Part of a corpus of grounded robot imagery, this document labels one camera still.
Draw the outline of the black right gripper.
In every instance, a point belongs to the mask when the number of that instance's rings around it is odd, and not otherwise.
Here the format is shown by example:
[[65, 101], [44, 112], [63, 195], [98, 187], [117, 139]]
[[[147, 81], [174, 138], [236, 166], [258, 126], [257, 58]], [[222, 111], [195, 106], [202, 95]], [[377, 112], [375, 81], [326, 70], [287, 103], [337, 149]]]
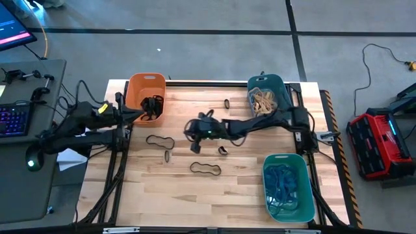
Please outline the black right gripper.
[[191, 140], [193, 143], [190, 150], [199, 153], [200, 143], [194, 143], [197, 139], [228, 139], [226, 128], [216, 119], [207, 117], [203, 119], [194, 119], [191, 121]]

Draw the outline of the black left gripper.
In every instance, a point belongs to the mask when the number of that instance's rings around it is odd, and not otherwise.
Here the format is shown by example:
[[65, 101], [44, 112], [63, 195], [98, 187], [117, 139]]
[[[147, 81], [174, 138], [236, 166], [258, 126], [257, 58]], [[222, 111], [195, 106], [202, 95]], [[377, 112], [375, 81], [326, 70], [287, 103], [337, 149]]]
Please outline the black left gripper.
[[130, 109], [125, 105], [125, 98], [122, 93], [115, 93], [116, 104], [107, 103], [107, 108], [102, 113], [97, 113], [94, 119], [95, 127], [112, 127], [114, 125], [128, 125], [133, 123], [138, 116], [144, 114], [143, 110]]

